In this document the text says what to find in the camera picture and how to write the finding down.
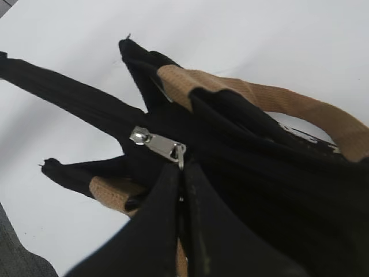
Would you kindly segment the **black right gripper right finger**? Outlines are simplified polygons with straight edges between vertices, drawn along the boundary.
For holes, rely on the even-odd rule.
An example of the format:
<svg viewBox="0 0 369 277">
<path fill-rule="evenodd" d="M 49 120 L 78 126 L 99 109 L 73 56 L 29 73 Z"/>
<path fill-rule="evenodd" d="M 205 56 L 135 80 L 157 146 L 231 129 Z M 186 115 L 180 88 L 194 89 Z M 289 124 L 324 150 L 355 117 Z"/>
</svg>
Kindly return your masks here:
<svg viewBox="0 0 369 277">
<path fill-rule="evenodd" d="M 199 164 L 186 164 L 183 178 L 190 210 L 190 276 L 308 275 L 239 220 Z"/>
</svg>

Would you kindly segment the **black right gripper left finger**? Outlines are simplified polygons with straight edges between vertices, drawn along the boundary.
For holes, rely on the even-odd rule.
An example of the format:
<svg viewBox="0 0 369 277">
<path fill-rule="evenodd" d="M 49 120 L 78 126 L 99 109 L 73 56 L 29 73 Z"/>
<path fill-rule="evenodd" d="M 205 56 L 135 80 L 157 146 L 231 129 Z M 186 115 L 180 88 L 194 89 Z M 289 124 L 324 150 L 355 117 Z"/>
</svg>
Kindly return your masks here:
<svg viewBox="0 0 369 277">
<path fill-rule="evenodd" d="M 165 165 L 129 222 L 67 275 L 176 276 L 179 179 L 179 167 Z"/>
</svg>

